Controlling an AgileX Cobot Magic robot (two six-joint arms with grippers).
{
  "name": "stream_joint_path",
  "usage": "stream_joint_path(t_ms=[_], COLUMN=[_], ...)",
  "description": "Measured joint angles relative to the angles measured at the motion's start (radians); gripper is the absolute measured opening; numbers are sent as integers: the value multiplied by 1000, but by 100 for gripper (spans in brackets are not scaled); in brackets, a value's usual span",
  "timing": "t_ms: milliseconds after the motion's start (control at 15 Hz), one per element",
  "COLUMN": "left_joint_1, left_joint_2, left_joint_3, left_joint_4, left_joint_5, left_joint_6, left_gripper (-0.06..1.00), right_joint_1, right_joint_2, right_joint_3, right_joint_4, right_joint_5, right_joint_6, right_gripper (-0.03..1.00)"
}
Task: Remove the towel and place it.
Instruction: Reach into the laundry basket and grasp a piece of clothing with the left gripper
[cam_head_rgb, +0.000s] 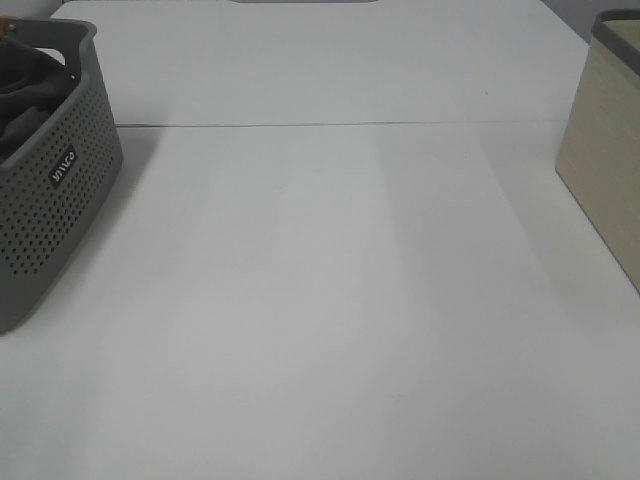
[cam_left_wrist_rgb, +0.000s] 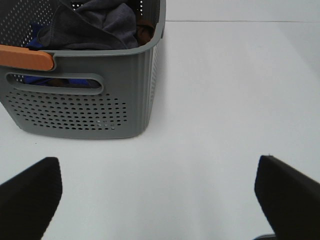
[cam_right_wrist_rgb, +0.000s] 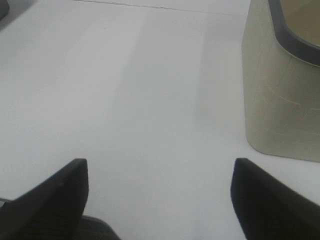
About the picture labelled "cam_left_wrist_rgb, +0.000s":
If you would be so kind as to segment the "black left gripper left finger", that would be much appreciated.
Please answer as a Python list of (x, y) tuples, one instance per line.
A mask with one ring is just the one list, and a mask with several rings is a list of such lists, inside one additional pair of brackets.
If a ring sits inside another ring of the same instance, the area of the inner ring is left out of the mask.
[(0, 238), (40, 240), (63, 193), (58, 158), (46, 157), (0, 185)]

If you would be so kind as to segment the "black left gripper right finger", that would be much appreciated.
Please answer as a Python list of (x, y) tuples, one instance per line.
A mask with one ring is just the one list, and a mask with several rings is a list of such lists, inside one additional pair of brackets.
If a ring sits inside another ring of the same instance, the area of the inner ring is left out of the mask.
[(272, 234), (259, 240), (318, 240), (320, 184), (271, 155), (258, 162), (254, 193)]

